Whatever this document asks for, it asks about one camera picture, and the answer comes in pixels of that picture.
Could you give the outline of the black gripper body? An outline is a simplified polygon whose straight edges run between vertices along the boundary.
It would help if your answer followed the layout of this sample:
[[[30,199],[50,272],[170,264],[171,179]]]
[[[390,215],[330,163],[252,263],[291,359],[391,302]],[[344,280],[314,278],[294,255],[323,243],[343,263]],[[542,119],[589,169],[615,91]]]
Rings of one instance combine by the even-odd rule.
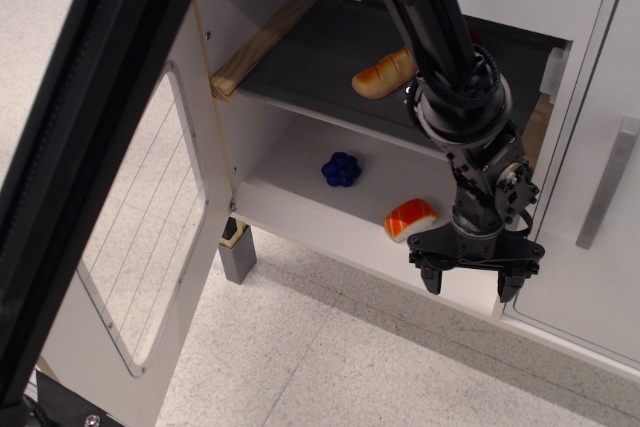
[[[502,230],[497,235],[467,236],[452,223],[411,235],[407,244],[409,261],[433,270],[506,270],[537,263],[545,254],[540,244],[520,232]]]

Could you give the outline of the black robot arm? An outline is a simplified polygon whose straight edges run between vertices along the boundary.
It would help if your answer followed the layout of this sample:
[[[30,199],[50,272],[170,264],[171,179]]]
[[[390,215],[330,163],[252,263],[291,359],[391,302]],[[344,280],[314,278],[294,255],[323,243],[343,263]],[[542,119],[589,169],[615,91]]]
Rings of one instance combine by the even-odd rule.
[[[411,235],[409,260],[432,294],[453,268],[495,271],[500,300],[509,302],[538,273],[544,249],[528,240],[529,229],[508,228],[517,218],[533,224],[527,208],[539,192],[508,83],[472,42],[457,0],[383,2],[418,66],[407,108],[456,181],[449,222]]]

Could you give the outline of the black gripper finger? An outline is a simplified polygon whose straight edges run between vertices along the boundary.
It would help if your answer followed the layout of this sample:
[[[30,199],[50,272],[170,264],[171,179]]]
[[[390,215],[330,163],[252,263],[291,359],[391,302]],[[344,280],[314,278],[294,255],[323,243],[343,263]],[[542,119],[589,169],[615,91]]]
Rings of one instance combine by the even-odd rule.
[[[423,264],[419,266],[419,269],[426,290],[433,295],[439,295],[441,292],[442,272]]]
[[[527,266],[508,266],[498,273],[498,294],[501,303],[511,301],[525,281],[531,277]]]

